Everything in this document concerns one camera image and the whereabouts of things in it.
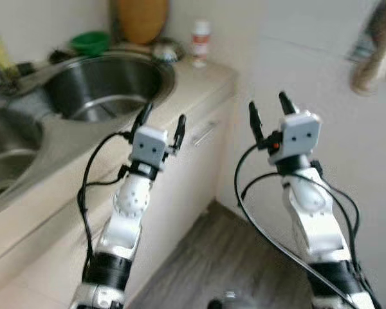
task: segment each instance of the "black cable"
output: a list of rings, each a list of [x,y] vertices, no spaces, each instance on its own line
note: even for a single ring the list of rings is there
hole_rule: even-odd
[[[101,141],[101,143],[99,143],[97,145],[96,149],[91,154],[89,161],[87,162],[86,169],[84,170],[82,187],[78,190],[78,193],[77,193],[77,205],[78,205],[78,208],[80,210],[80,214],[82,215],[84,229],[86,231],[86,237],[87,237],[87,254],[86,254],[86,260],[84,262],[82,278],[84,277],[84,272],[85,272],[85,269],[87,267],[87,264],[89,263],[91,257],[93,256],[93,244],[91,242],[91,229],[90,229],[89,221],[87,218],[87,208],[86,208],[86,187],[89,185],[87,183],[87,179],[89,177],[91,164],[93,163],[96,155],[101,150],[103,145],[115,136],[124,136],[124,134],[121,132],[111,133],[110,135],[107,135]],[[92,183],[92,185],[97,185],[99,183],[100,182],[95,182],[95,183]]]
[[[252,186],[254,185],[256,182],[260,181],[260,180],[263,180],[265,178],[269,178],[269,177],[273,177],[273,176],[283,176],[277,172],[273,172],[273,173],[268,173],[268,174],[264,174],[262,176],[259,176],[255,179],[253,179],[243,190],[242,192],[242,195],[241,195],[241,198],[243,199],[244,196],[246,195],[247,193],[247,190]],[[349,235],[349,247],[350,247],[350,251],[351,251],[351,255],[352,255],[352,263],[353,263],[353,266],[354,266],[354,269],[356,271],[359,270],[359,265],[358,265],[358,259],[357,259],[357,255],[356,255],[356,243],[354,242],[354,232],[353,232],[353,228],[352,228],[352,223],[351,223],[351,220],[346,212],[346,210],[344,209],[344,207],[342,206],[342,204],[339,202],[339,200],[336,198],[336,196],[328,189],[326,188],[325,186],[321,185],[320,183],[317,183],[316,181],[310,179],[310,178],[307,178],[305,176],[302,176],[302,175],[299,175],[299,174],[287,174],[286,176],[294,176],[294,177],[297,177],[297,178],[301,178],[303,180],[306,180],[307,182],[311,182],[311,183],[314,183],[315,185],[323,188],[331,197],[332,199],[334,199],[335,203],[338,205],[340,211],[342,212],[343,214],[343,217],[346,221],[346,225],[347,225],[347,231],[348,231],[348,235]]]
[[[342,292],[340,291],[332,282],[327,280],[324,276],[319,274],[316,270],[311,268],[308,264],[306,264],[303,260],[298,258],[294,253],[286,250],[282,245],[278,244],[272,237],[270,237],[269,234],[266,233],[262,228],[260,228],[255,220],[248,214],[244,207],[244,202],[241,198],[241,195],[239,194],[239,188],[238,188],[238,179],[239,179],[239,172],[241,169],[241,166],[243,165],[244,160],[247,158],[247,156],[257,148],[257,145],[251,146],[244,155],[239,160],[239,163],[237,164],[235,175],[234,175],[234,191],[237,198],[237,201],[239,203],[240,208],[244,212],[244,215],[247,217],[249,222],[255,227],[256,231],[271,245],[273,245],[279,252],[284,254],[287,258],[289,258],[292,262],[296,263],[298,266],[302,267],[306,272],[311,274],[312,276],[316,277],[319,281],[321,281],[323,284],[328,286],[334,293],[336,293],[340,298],[342,298],[351,308],[353,309],[359,309],[355,304],[353,304],[350,299]]]
[[[328,181],[324,180],[322,178],[323,182],[329,186],[329,188],[331,188],[333,191],[337,192],[338,194],[344,196],[347,200],[349,200],[349,202],[351,203],[351,205],[353,206],[354,208],[354,213],[356,215],[356,221],[354,223],[354,227],[353,227],[353,234],[354,234],[354,238],[356,238],[357,234],[358,234],[358,231],[359,231],[359,228],[360,228],[360,210],[359,210],[359,207],[357,206],[357,204],[354,202],[354,200],[348,195],[346,194],[345,192],[343,192],[342,190],[340,189],[337,189],[336,187],[332,186]]]
[[[92,187],[92,186],[95,186],[95,185],[114,185],[115,183],[118,183],[122,178],[121,177],[118,177],[114,180],[111,180],[109,182],[89,182],[86,187]]]
[[[257,183],[257,182],[259,182],[259,181],[261,181],[261,180],[263,180],[263,179],[272,177],[272,176],[282,176],[282,175],[279,174],[279,173],[277,173],[277,172],[272,172],[272,173],[267,173],[267,174],[264,174],[264,175],[261,175],[261,176],[256,177],[256,178],[253,179],[250,183],[248,183],[248,184],[246,185],[246,187],[243,189],[242,194],[241,194],[242,200],[244,200],[244,198],[246,197],[247,191],[248,191],[255,183]],[[309,182],[312,182],[312,183],[314,183],[315,185],[318,185],[318,186],[320,186],[320,187],[323,187],[323,186],[320,185],[319,183],[317,183],[317,182],[315,182],[315,181],[313,181],[313,180],[311,180],[311,179],[309,179],[309,178],[306,178],[306,177],[304,177],[304,176],[302,176],[302,175],[298,175],[298,174],[290,174],[290,175],[288,175],[288,176],[296,176],[296,177],[305,179],[305,180],[307,180],[307,181],[309,181]],[[341,191],[340,189],[335,188],[334,186],[332,186],[330,183],[328,183],[328,182],[325,181],[325,180],[323,180],[323,182],[325,182],[326,185],[328,185],[333,191],[336,191],[337,193],[341,194],[341,195],[344,196],[346,199],[348,199],[348,200],[351,202],[351,204],[353,205],[353,207],[355,208],[355,210],[356,210],[356,222],[355,222],[355,224],[354,224],[354,229],[353,229],[353,230],[356,232],[356,233],[353,233],[353,234],[354,234],[354,238],[355,238],[356,235],[357,235],[357,232],[358,232],[358,228],[359,228],[359,226],[360,226],[360,211],[359,211],[359,208],[358,208],[357,204],[356,204],[356,203],[353,201],[353,199],[352,199],[348,194],[346,194],[345,192]],[[339,206],[341,206],[340,202],[339,202],[339,201],[338,201],[338,200],[337,200],[337,199],[329,192],[329,190],[328,190],[327,188],[325,188],[325,187],[323,187],[323,188],[327,191],[327,193],[329,193],[329,194],[333,197],[333,199],[336,201],[336,203],[339,204]],[[373,291],[372,287],[370,286],[369,281],[368,281],[367,278],[364,276],[363,270],[362,270],[362,268],[361,268],[361,266],[360,266],[360,263],[357,261],[357,256],[355,256],[355,260],[356,260],[356,268],[357,268],[357,269],[355,269],[355,270],[356,270],[356,276],[359,277],[358,279],[359,279],[360,283],[362,284],[362,287],[365,289],[365,291],[366,291],[367,293],[369,293],[369,295],[370,295],[370,297],[371,297],[371,299],[372,299],[372,302],[373,302],[373,304],[374,304],[375,309],[381,309],[381,304],[379,303],[379,301],[378,301],[376,295],[374,294],[374,291]]]

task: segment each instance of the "white wall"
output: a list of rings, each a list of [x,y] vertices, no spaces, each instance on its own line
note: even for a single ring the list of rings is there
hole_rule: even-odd
[[[107,29],[108,0],[0,0],[0,36],[15,62],[41,61],[73,36]]]
[[[386,83],[377,95],[349,89],[353,64],[345,55],[372,10],[373,0],[173,0],[166,34],[188,44],[197,17],[212,22],[211,59],[240,73],[230,139],[218,199],[235,207],[233,174],[243,151],[254,143],[247,104],[255,99],[264,130],[282,115],[277,94],[285,89],[302,108],[324,120],[315,157],[325,175],[347,190],[362,209],[358,254],[386,309]],[[266,171],[266,155],[254,156],[243,182]],[[290,220],[277,180],[248,196],[259,222],[291,245]]]

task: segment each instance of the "green bowl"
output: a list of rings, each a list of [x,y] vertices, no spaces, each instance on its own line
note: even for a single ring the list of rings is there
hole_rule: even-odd
[[[70,45],[80,55],[96,57],[109,49],[110,36],[105,32],[86,32],[73,38]]]

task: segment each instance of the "red label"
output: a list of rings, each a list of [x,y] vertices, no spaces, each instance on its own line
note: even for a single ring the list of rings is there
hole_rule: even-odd
[[[209,35],[193,35],[192,40],[193,43],[196,44],[206,44],[209,41],[210,36]]]

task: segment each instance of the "robotic arm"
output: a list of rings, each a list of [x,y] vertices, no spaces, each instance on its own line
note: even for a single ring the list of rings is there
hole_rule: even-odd
[[[254,103],[250,103],[250,126],[258,150],[267,149],[269,163],[282,176],[283,202],[293,220],[300,256],[312,269],[327,278],[360,309],[374,309],[368,290],[360,280],[356,261],[333,215],[333,196],[318,169],[308,160],[317,145],[321,121],[309,111],[300,112],[280,93],[285,117],[279,130],[265,138]],[[317,309],[350,308],[315,276],[309,276]]]
[[[150,189],[168,155],[176,155],[185,135],[186,117],[180,116],[174,144],[167,132],[146,126],[151,112],[148,104],[123,137],[133,145],[131,166],[125,182],[113,197],[113,214],[106,223],[94,254],[86,263],[82,283],[77,287],[70,309],[122,309],[140,234],[141,220],[149,206]]]

